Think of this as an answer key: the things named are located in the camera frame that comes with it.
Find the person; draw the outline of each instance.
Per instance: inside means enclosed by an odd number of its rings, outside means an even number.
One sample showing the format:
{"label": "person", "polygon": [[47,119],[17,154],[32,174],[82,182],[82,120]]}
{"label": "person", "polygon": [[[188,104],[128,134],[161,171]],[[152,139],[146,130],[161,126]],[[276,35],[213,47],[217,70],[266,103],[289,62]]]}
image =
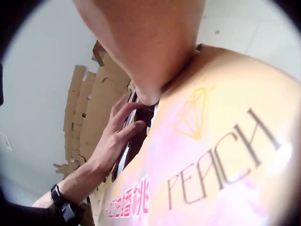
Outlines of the person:
{"label": "person", "polygon": [[[204,2],[73,0],[86,25],[134,81],[138,97],[146,105],[158,102],[168,83],[193,57]],[[109,123],[87,163],[58,183],[55,188],[59,192],[54,188],[68,205],[80,204],[103,181],[123,146],[145,126],[138,121],[122,130],[128,114],[144,107],[125,100],[123,97],[112,108]],[[53,205],[51,193],[33,207],[9,203],[1,195],[2,221],[12,225],[77,225],[80,209],[71,209],[65,217]]]}
{"label": "person", "polygon": [[[144,107],[141,103],[127,103],[125,94],[113,107],[110,119],[91,158],[76,171],[58,183],[59,192],[72,205],[79,205],[105,178],[122,148],[131,137],[141,131],[145,123],[136,121],[123,129],[130,112]],[[50,191],[28,208],[0,200],[2,219],[10,225],[66,225],[61,213],[53,205]],[[67,225],[78,225],[81,212]]]}

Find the watch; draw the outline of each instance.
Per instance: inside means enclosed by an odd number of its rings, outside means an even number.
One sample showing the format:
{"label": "watch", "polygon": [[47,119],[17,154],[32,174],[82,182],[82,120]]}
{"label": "watch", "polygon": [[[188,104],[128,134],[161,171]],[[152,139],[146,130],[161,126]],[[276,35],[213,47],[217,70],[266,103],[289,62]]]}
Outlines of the watch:
{"label": "watch", "polygon": [[65,199],[60,193],[57,184],[51,188],[50,198],[52,203],[61,211],[67,225],[79,225],[83,217],[84,209]]}

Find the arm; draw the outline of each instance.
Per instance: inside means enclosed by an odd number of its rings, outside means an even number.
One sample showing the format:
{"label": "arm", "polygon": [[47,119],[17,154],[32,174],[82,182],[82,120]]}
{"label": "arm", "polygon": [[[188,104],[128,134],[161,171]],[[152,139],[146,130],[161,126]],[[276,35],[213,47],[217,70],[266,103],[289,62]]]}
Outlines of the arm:
{"label": "arm", "polygon": [[[145,123],[137,121],[122,129],[130,112],[143,106],[141,103],[127,103],[127,95],[113,106],[108,125],[91,158],[58,183],[64,198],[80,204],[104,180],[128,140],[144,128]],[[49,191],[32,206],[48,208],[51,205]]]}
{"label": "arm", "polygon": [[129,75],[140,101],[155,104],[189,60],[205,0],[73,0],[85,24]]}

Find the diamond graphic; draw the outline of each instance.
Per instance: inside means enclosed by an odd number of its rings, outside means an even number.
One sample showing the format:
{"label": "diamond graphic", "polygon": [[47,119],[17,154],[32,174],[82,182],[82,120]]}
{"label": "diamond graphic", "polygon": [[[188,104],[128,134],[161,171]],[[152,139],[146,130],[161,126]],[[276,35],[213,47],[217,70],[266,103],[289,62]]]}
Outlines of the diamond graphic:
{"label": "diamond graphic", "polygon": [[199,140],[205,117],[206,89],[196,89],[175,116],[174,131]]}

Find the white ceiling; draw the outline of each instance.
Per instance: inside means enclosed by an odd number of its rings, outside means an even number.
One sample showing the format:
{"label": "white ceiling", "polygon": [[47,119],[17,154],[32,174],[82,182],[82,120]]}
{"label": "white ceiling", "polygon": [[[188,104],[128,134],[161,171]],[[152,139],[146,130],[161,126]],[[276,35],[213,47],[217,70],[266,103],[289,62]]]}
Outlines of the white ceiling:
{"label": "white ceiling", "polygon": [[[0,148],[1,173],[37,195],[62,178],[52,165],[65,163],[67,91],[76,64],[96,72],[90,60],[95,41],[70,0],[46,1],[3,61],[0,132],[13,151]],[[267,1],[208,0],[197,42],[259,58],[300,79],[300,35]]]}
{"label": "white ceiling", "polygon": [[65,163],[67,92],[76,64],[96,72],[95,41],[70,0],[46,1],[16,35],[3,61],[0,132],[13,149],[1,148],[5,177],[40,194],[62,179],[53,163]]}

